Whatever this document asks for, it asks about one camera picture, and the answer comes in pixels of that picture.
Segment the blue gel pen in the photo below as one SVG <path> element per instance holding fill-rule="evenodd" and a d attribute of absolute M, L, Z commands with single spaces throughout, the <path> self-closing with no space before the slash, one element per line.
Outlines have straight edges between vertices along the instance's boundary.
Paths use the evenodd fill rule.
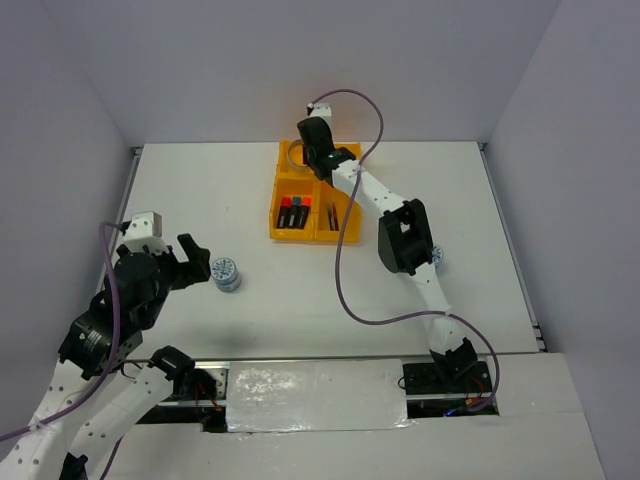
<path fill-rule="evenodd" d="M 328 228 L 330 231 L 335 231 L 333 206 L 331 202 L 327 202 L 326 211 L 327 211 Z"/>

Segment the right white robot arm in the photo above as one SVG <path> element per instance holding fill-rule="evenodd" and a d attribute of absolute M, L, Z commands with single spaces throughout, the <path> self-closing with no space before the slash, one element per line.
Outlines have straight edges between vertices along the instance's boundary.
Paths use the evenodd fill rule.
<path fill-rule="evenodd" d="M 446 391 L 457 391 L 469 380 L 470 371 L 478 361 L 464 331 L 477 333 L 478 330 L 451 312 L 437 276 L 434 241 L 425 205 L 419 199 L 409 200 L 392 192 L 365 169 L 363 158 L 357 158 L 346 147 L 336 146 L 325 119 L 309 116 L 298 122 L 297 129 L 306 165 L 316 178 L 349 196 L 343 222 L 348 222 L 354 205 L 377 218 L 377 253 L 381 263 L 388 272 L 415 286 L 427 307 L 425 311 L 379 320 L 366 319 L 353 311 L 342 288 L 345 234 L 341 233 L 334 261 L 334 281 L 342 308 L 353 320 L 368 326 L 421 318 L 428 334 L 429 354 L 435 363 L 436 383 Z"/>

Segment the orange cap black highlighter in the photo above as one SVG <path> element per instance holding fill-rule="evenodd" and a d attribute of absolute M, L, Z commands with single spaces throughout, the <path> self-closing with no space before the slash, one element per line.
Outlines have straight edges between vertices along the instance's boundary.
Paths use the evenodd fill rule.
<path fill-rule="evenodd" d="M 306 226 L 312 206 L 312 197 L 305 196 L 301 199 L 299 206 L 299 216 L 297 221 L 297 228 L 303 230 Z"/>

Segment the red pen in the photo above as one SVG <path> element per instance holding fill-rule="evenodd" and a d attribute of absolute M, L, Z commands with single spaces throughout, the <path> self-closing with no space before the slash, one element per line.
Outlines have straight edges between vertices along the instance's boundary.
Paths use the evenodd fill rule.
<path fill-rule="evenodd" d="M 339 232 L 340 224 L 339 224 L 339 219 L 338 219 L 337 207 L 336 207 L 336 204 L 334 202 L 331 202 L 329 210 L 330 210 L 330 213 L 331 213 L 332 230 L 336 231 L 336 232 Z"/>

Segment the yellow four-compartment organizer tray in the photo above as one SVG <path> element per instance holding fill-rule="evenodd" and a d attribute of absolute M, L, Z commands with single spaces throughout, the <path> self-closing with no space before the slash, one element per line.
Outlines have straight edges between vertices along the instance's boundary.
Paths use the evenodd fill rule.
<path fill-rule="evenodd" d="M 312 197 L 311 211 L 303 230 L 277 229 L 275 227 L 280 201 L 284 196 Z M 280 242 L 298 242 L 307 244 L 335 244 L 339 232 L 328 228 L 327 202 L 337 207 L 340 228 L 349 203 L 349 196 L 324 181 L 318 180 L 314 173 L 303 165 L 303 149 L 292 140 L 279 143 L 278 160 L 272 188 L 269 212 L 270 238 Z"/>

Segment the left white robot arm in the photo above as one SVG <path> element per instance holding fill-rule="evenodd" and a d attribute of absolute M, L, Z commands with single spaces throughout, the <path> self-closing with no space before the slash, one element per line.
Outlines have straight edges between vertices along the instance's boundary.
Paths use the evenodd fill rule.
<path fill-rule="evenodd" d="M 172 249 L 123 244 L 105 260 L 102 289 L 71 324 L 59 361 L 29 424 L 2 435 L 15 445 L 1 462 L 4 479 L 87 479 L 124 435 L 159 402 L 182 399 L 208 376 L 175 347 L 157 350 L 138 375 L 96 414 L 98 392 L 117 376 L 157 320 L 168 295 L 210 278 L 210 253 L 189 234 Z"/>

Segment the blue putty jar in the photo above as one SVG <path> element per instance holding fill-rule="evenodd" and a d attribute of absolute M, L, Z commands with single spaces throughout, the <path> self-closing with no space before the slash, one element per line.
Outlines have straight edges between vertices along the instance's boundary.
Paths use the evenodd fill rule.
<path fill-rule="evenodd" d="M 210 264 L 211 279 L 225 293 L 236 291 L 241 285 L 241 276 L 236 263 L 227 257 L 215 259 Z"/>
<path fill-rule="evenodd" d="M 444 260 L 444 251 L 438 244 L 433 245 L 432 260 L 436 268 L 439 268 Z"/>

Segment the blue cap black highlighter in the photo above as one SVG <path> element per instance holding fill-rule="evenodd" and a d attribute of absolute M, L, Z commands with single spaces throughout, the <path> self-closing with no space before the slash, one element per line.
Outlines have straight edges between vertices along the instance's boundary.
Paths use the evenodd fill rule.
<path fill-rule="evenodd" d="M 288 229 L 298 229 L 298 218 L 300 217 L 301 198 L 293 196 L 289 207 L 289 217 L 287 221 Z"/>

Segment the pink cap black highlighter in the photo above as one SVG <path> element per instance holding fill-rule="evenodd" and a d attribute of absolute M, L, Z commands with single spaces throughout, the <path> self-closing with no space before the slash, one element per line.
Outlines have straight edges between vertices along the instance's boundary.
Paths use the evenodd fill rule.
<path fill-rule="evenodd" d="M 292 199 L 288 196 L 284 196 L 279 205 L 278 214 L 276 218 L 275 227 L 277 229 L 287 229 L 290 219 Z"/>

